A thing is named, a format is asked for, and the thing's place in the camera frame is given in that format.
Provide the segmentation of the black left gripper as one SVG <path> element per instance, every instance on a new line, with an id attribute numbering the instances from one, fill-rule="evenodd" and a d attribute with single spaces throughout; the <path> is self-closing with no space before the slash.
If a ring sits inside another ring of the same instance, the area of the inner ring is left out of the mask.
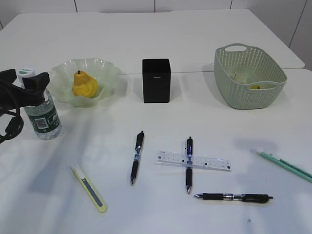
<path id="1" fill-rule="evenodd" d="M 0 114 L 20 114 L 20 107 L 39 106 L 44 102 L 44 91 L 50 82 L 47 72 L 23 78 L 24 88 L 13 83 L 17 79 L 15 69 L 0 72 Z"/>

